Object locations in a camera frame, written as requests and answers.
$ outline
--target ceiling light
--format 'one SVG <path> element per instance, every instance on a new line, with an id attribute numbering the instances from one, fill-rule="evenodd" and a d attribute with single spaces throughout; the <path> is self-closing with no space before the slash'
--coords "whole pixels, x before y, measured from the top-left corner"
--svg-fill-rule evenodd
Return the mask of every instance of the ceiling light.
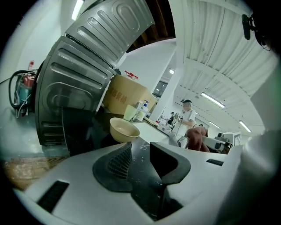
<path id="1" fill-rule="evenodd" d="M 221 104 L 220 102 L 218 102 L 217 100 L 215 100 L 215 99 L 212 98 L 211 96 L 207 95 L 206 93 L 203 92 L 201 95 L 202 95 L 203 97 L 205 97 L 205 98 L 211 100 L 212 102 L 216 103 L 216 104 L 217 104 L 218 106 L 220 106 L 221 108 L 224 108 L 224 107 L 225 107 L 225 105 Z"/>
<path id="2" fill-rule="evenodd" d="M 77 0 L 76 5 L 74 7 L 73 13 L 72 13 L 72 17 L 71 19 L 76 20 L 79 14 L 79 11 L 83 5 L 84 1 L 83 0 Z"/>
<path id="3" fill-rule="evenodd" d="M 220 128 L 220 127 L 218 127 L 216 124 L 214 124 L 214 123 L 212 123 L 212 122 L 210 122 L 210 124 L 214 125 L 214 126 L 217 127 L 217 128 Z"/>
<path id="4" fill-rule="evenodd" d="M 249 132 L 251 133 L 250 129 L 240 120 L 239 123 Z"/>

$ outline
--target yellow bowl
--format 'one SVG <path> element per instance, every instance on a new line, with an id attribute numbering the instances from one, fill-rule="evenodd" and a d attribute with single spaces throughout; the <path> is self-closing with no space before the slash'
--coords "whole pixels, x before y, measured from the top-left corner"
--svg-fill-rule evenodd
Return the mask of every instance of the yellow bowl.
<path id="1" fill-rule="evenodd" d="M 114 140 L 124 143 L 131 142 L 134 138 L 137 138 L 140 135 L 140 131 L 133 124 L 124 119 L 111 118 L 110 134 Z"/>

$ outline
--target stainless steel panel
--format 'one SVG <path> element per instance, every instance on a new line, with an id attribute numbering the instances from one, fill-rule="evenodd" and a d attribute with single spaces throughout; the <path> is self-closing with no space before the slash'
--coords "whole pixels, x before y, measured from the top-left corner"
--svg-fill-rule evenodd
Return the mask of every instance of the stainless steel panel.
<path id="1" fill-rule="evenodd" d="M 145 0 L 107 0 L 81 15 L 66 33 L 116 66 L 152 24 Z"/>
<path id="2" fill-rule="evenodd" d="M 65 36 L 60 37 L 44 62 L 36 90 L 40 144 L 64 142 L 61 108 L 96 110 L 113 73 L 93 52 Z"/>

